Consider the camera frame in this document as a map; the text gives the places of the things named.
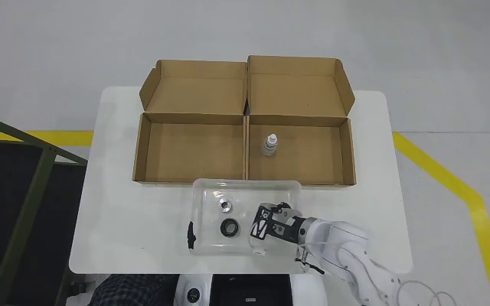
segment open cardboard box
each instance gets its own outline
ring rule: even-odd
[[[250,56],[247,86],[247,178],[356,184],[347,118],[354,94],[340,60]],[[268,157],[261,149],[272,133],[279,144]]]
[[[139,95],[134,181],[246,178],[246,63],[159,60]]]

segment plaid shirt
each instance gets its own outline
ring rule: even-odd
[[[178,275],[113,274],[93,293],[89,306],[173,305]]]

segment white table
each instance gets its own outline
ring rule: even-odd
[[[407,221],[384,95],[355,91],[357,185],[304,187],[303,216],[346,220],[370,236],[371,258],[412,269]],[[187,247],[191,186],[133,182],[139,87],[103,91],[73,238],[75,273],[296,273],[293,258],[193,256]]]

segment gray floor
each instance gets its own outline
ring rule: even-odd
[[[386,94],[393,130],[489,209],[489,13],[486,0],[1,0],[0,120],[91,130],[103,88],[140,85],[159,58],[338,57],[354,89]],[[460,305],[487,305],[466,204],[397,157],[415,265],[403,278],[449,291]],[[327,278],[326,287],[331,304],[355,304],[342,283]]]

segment cardboard box lid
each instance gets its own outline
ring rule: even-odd
[[[146,112],[241,115],[247,63],[159,60],[139,97]]]
[[[354,105],[335,58],[251,55],[247,85],[251,115],[346,117]]]

